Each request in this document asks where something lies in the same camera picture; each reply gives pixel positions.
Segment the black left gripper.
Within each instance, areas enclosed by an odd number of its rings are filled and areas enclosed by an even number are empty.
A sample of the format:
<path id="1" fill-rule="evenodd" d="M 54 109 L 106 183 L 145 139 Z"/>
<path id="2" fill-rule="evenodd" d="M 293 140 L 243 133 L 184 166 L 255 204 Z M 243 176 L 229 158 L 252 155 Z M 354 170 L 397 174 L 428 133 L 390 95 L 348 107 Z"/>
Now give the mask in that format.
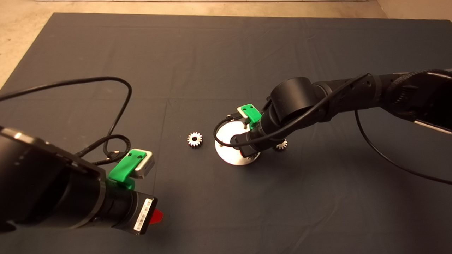
<path id="1" fill-rule="evenodd" d="M 160 223 L 164 214 L 156 209 L 157 204 L 157 197 L 133 191 L 131 215 L 126 220 L 126 231 L 134 235 L 143 235 L 147 232 L 149 223 Z"/>

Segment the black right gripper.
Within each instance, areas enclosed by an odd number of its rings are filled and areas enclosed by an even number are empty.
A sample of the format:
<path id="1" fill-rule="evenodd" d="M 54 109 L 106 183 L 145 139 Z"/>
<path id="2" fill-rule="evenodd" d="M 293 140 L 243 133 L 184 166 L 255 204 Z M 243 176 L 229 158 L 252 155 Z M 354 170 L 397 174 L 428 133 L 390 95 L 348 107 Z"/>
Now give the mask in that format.
<path id="1" fill-rule="evenodd" d="M 242 134 L 234 135 L 233 137 L 230 138 L 230 142 L 231 142 L 231 144 L 236 145 L 236 144 L 246 143 L 246 142 L 255 140 L 257 138 L 260 138 L 260 137 L 262 137 L 261 133 L 248 131 L 248 132 L 244 132 Z M 273 148 L 282 142 L 283 142 L 282 139 L 275 139 L 275 138 L 266 139 L 266 140 L 262 140 L 262 141 L 259 141 L 259 142 L 253 143 L 253 144 L 236 147 L 235 149 L 238 150 L 240 152 L 240 155 L 244 158 L 255 157 L 258 153 L 265 151 L 269 148 Z"/>

